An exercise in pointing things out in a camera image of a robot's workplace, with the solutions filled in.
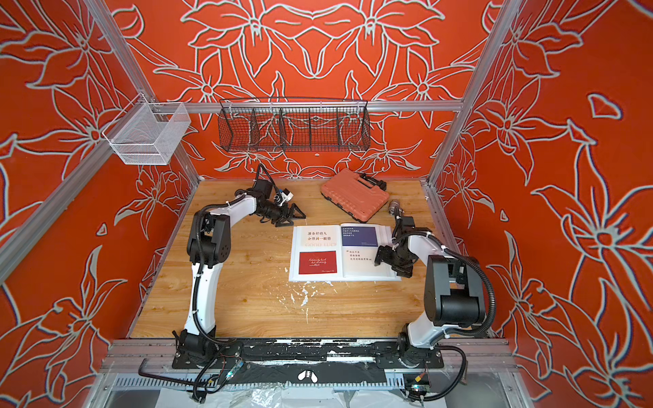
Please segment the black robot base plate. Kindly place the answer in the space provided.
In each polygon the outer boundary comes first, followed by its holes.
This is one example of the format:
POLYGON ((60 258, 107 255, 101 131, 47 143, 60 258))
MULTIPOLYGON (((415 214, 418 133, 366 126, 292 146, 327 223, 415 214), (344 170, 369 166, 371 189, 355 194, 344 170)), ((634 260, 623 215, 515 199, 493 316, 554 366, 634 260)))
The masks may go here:
POLYGON ((416 349, 397 338, 235 338, 204 351, 179 340, 175 347, 174 369, 198 369, 213 357, 219 364, 242 360, 263 365, 341 362, 381 369, 444 367, 439 350, 416 349))

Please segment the dark blue card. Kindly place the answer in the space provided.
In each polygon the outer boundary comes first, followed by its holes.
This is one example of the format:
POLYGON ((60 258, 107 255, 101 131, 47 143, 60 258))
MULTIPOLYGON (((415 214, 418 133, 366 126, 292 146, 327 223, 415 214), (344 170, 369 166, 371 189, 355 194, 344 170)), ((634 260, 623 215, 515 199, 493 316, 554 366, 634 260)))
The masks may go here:
POLYGON ((375 227, 342 225, 340 229, 344 247, 376 248, 379 245, 375 227))

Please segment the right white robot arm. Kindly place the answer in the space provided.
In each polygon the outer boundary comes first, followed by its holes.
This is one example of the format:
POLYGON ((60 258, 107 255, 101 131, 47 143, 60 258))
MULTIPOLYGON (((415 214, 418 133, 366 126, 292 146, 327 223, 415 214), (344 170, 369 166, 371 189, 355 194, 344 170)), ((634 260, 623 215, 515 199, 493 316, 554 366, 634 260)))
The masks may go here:
POLYGON ((477 261, 453 251, 426 229, 401 232, 380 246, 374 264, 389 265, 410 277, 424 263, 423 313, 398 336, 396 354, 403 360, 423 356, 450 337, 482 338, 495 320, 496 292, 477 261))

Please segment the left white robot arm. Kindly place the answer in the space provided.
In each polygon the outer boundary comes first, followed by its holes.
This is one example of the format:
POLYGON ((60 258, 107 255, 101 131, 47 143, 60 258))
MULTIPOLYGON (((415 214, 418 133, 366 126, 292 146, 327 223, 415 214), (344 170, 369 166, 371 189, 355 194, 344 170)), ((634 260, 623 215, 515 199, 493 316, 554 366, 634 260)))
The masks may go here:
POLYGON ((224 264, 231 255, 231 229, 248 216, 260 216, 274 226, 292 226, 306 215, 292 203, 287 189, 270 198, 252 189, 240 190, 224 204, 212 204, 196 212, 187 253, 191 262, 192 289, 188 317, 179 335, 177 353, 210 360, 227 342, 215 336, 217 285, 224 264))

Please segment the white photo album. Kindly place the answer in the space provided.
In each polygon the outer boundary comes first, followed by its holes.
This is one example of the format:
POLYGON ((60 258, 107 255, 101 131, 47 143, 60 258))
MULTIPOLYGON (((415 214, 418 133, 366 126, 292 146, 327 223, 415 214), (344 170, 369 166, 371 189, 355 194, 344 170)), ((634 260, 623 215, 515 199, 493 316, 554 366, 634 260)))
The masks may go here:
MULTIPOLYGON (((340 224, 342 225, 356 225, 356 226, 372 226, 376 228, 379 245, 374 248, 377 253, 377 249, 380 246, 389 246, 391 244, 391 230, 389 226, 383 226, 379 224, 340 224)), ((289 280, 291 282, 398 282, 401 280, 401 277, 397 276, 396 273, 391 270, 389 265, 384 265, 387 272, 385 278, 380 278, 377 280, 347 280, 344 278, 344 267, 343 267, 343 252, 344 248, 360 248, 360 246, 343 246, 342 245, 342 236, 341 236, 341 245, 340 248, 330 251, 335 251, 337 255, 337 265, 338 273, 331 275, 299 275, 299 254, 301 252, 328 252, 328 251, 316 251, 300 248, 298 245, 298 235, 296 228, 294 227, 294 234, 292 235, 292 251, 291 251, 291 261, 290 261, 290 271, 289 271, 289 280)))

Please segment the white card red text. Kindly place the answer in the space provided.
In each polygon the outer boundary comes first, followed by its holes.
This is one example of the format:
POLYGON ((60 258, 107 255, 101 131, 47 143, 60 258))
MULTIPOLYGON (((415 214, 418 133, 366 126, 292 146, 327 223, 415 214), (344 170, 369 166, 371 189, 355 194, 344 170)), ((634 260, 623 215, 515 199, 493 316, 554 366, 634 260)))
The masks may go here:
POLYGON ((337 225, 299 226, 296 228, 300 248, 330 251, 340 248, 341 231, 337 225))

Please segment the red photo card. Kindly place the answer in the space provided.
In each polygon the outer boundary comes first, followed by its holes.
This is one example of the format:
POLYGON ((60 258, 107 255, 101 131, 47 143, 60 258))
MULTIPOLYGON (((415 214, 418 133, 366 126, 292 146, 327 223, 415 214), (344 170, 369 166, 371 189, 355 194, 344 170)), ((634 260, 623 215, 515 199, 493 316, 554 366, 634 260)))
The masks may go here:
POLYGON ((331 275, 338 273, 335 251, 301 252, 299 254, 299 275, 331 275))

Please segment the cream card small text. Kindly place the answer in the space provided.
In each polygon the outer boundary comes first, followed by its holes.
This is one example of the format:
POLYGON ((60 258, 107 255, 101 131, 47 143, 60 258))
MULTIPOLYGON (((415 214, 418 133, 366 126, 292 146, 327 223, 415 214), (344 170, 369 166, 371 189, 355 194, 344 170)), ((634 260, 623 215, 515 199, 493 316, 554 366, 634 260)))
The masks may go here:
POLYGON ((344 278, 352 281, 374 281, 387 276, 382 265, 375 265, 374 248, 344 248, 344 278))

